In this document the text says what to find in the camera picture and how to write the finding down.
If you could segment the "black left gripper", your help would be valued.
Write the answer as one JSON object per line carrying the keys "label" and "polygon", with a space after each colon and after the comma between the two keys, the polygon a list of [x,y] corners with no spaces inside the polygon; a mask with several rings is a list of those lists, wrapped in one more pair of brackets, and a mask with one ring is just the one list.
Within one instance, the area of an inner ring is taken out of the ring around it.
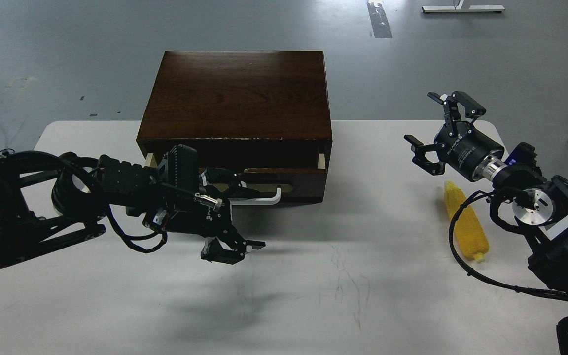
{"label": "black left gripper", "polygon": [[[227,189],[217,189],[214,186],[216,183],[225,184]],[[250,189],[243,186],[238,173],[207,167],[199,175],[199,184],[199,193],[221,198],[222,207],[219,211],[213,211],[193,200],[179,200],[168,211],[164,222],[165,231],[205,237],[200,257],[209,262],[234,265],[243,261],[249,252],[266,246],[264,241],[244,240],[240,234],[235,233],[229,200],[250,199]]]}

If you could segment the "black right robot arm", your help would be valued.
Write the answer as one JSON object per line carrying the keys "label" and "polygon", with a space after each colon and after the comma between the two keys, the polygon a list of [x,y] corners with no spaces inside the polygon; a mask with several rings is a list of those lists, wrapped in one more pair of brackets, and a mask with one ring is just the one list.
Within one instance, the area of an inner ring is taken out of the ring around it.
{"label": "black right robot arm", "polygon": [[449,167],[470,182],[490,182],[491,192],[473,193],[461,204],[460,212],[486,198],[491,221],[527,241],[532,252],[528,269],[545,288],[505,284],[472,270],[464,261],[461,266],[469,276],[487,284],[568,302],[568,180],[560,175],[543,176],[530,144],[520,143],[505,155],[501,144],[476,127],[486,108],[466,92],[429,92],[428,97],[442,106],[444,123],[432,144],[404,136],[412,146],[413,163],[433,176]]}

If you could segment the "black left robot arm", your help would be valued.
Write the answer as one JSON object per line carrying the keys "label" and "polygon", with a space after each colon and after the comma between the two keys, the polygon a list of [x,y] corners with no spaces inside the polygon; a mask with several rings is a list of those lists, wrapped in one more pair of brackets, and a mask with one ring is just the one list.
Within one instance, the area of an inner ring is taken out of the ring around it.
{"label": "black left robot arm", "polygon": [[159,250],[169,232],[196,234],[203,260],[235,264],[265,242],[239,234],[231,199],[258,196],[234,171],[199,171],[197,151],[183,144],[156,168],[107,155],[0,154],[0,268],[96,238],[102,218],[135,251]]}

